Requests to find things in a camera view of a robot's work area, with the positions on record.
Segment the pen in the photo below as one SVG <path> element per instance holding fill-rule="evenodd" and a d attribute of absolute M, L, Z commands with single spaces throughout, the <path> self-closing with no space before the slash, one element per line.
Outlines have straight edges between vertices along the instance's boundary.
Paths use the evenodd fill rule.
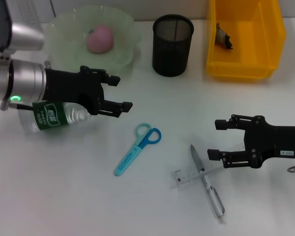
<path fill-rule="evenodd" d="M 205 167 L 197 153 L 197 151 L 195 150 L 194 146 L 191 145 L 190 146 L 190 150 L 191 150 L 191 155 L 192 155 L 192 158 L 196 164 L 196 167 L 199 171 L 199 174 L 200 174 L 200 177 L 201 177 L 201 180 L 202 180 L 202 183 L 203 185 L 205 186 L 206 188 L 206 192 L 210 198 L 210 201 L 212 203 L 212 206 L 214 208 L 214 211 L 217 215 L 218 218 L 221 218 L 224 216 L 224 213 L 225 213 L 225 209 L 223 207 L 223 204 L 221 202 L 221 199 L 220 197 L 218 196 L 215 188 L 213 188 L 208 176 L 207 176 L 207 173 L 206 173 L 206 170 L 205 170 Z"/>

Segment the transparent ruler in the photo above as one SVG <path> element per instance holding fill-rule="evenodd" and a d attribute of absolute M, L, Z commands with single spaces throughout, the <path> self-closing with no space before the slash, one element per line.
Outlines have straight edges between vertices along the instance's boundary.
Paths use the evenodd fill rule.
<path fill-rule="evenodd" d="M 229 151 L 243 151 L 243 150 L 245 150 L 244 143 L 231 148 Z M 201 158 L 201 161 L 203 162 L 203 165 L 204 165 L 206 172 L 208 174 L 210 174 L 218 169 L 223 168 L 222 160 L 211 161 L 211 160 L 209 160 L 209 158 L 207 156 L 200 157 L 200 158 Z M 195 165 L 173 171 L 172 174 L 173 174 L 173 177 L 175 178 L 178 185 L 192 182 L 200 177 L 200 174 L 199 174 Z"/>

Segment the yellow bin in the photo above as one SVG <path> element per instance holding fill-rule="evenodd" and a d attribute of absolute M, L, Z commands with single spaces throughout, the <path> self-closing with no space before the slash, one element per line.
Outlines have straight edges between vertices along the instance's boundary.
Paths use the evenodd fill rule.
<path fill-rule="evenodd" d="M 216 23 L 233 49 L 215 45 Z M 286 37 L 278 0 L 210 0 L 206 72 L 230 82 L 255 82 L 279 66 Z"/>

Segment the white table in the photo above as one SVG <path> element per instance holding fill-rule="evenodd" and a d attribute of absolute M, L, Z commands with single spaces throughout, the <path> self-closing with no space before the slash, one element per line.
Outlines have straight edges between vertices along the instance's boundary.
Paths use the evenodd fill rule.
<path fill-rule="evenodd" d="M 15 110 L 0 111 L 0 236 L 255 236 L 295 235 L 293 160 L 271 159 L 260 169 L 223 170 L 211 176 L 225 206 L 225 224 L 214 217 L 200 184 L 176 188 L 171 172 L 192 165 L 193 144 L 227 150 L 243 132 L 216 131 L 216 119 L 263 115 L 273 125 L 295 125 L 295 18 L 285 19 L 287 39 L 279 69 L 255 85 L 223 84 L 204 76 L 204 21 L 194 21 L 189 63 L 176 78 L 151 67 L 152 22 L 142 33 L 133 69 L 114 101 L 132 101 L 130 113 L 104 116 L 26 137 Z M 15 58 L 43 62 L 43 53 Z M 163 133 L 121 176 L 113 171 L 149 122 Z"/>

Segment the scissors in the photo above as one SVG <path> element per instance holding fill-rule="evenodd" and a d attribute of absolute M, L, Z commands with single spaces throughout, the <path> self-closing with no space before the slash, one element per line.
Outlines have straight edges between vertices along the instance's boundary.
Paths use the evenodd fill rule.
<path fill-rule="evenodd" d="M 147 127 L 147 131 L 144 134 L 139 134 L 139 129 L 141 127 Z M 149 137 L 153 132 L 158 133 L 158 139 L 155 141 L 149 140 Z M 119 163 L 115 169 L 115 175 L 121 176 L 123 172 L 130 166 L 130 164 L 137 158 L 142 149 L 148 144 L 156 144 L 162 139 L 162 133 L 157 128 L 152 128 L 148 123 L 141 123 L 136 128 L 137 140 L 132 146 L 131 150 L 124 156 L 123 160 Z"/>

